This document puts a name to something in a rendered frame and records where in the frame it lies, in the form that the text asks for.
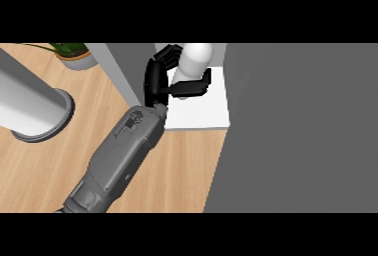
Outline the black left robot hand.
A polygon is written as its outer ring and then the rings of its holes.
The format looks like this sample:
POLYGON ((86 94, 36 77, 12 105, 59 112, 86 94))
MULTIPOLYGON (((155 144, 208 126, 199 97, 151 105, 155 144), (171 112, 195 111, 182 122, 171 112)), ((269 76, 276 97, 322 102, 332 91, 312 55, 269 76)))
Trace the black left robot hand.
POLYGON ((179 66, 183 47, 168 44, 148 61, 145 71, 145 105, 168 105, 168 96, 199 97, 207 93, 211 84, 211 68, 202 72, 198 80, 168 83, 168 71, 179 66))

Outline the white water bottle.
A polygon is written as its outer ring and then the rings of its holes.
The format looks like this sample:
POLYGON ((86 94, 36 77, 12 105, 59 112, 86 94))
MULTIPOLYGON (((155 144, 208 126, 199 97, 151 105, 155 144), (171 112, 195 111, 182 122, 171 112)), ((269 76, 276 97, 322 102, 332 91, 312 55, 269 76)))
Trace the white water bottle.
POLYGON ((186 43, 171 83, 199 80, 213 59, 211 43, 186 43))

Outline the dark grey cabinet door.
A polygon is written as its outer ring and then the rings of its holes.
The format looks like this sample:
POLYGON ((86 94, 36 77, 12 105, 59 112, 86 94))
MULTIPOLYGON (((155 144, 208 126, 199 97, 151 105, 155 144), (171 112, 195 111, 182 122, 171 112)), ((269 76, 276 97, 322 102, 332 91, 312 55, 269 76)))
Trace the dark grey cabinet door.
POLYGON ((378 212, 378 44, 232 44, 210 212, 378 212))

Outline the green plant in grey pot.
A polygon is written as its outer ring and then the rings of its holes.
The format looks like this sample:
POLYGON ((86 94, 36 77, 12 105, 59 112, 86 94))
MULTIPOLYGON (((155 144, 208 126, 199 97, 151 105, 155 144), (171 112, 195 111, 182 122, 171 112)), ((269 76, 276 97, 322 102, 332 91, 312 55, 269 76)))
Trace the green plant in grey pot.
POLYGON ((65 67, 74 71, 89 70, 98 61, 84 43, 50 43, 49 46, 27 43, 27 46, 50 51, 65 67))

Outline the white cylinder with grey base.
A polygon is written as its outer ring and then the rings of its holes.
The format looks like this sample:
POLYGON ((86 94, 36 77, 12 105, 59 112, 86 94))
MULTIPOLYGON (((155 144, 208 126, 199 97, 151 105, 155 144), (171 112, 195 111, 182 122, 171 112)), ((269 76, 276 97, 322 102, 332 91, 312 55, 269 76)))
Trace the white cylinder with grey base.
POLYGON ((0 49, 0 126, 18 140, 39 143, 64 130, 74 110, 70 93, 52 88, 0 49))

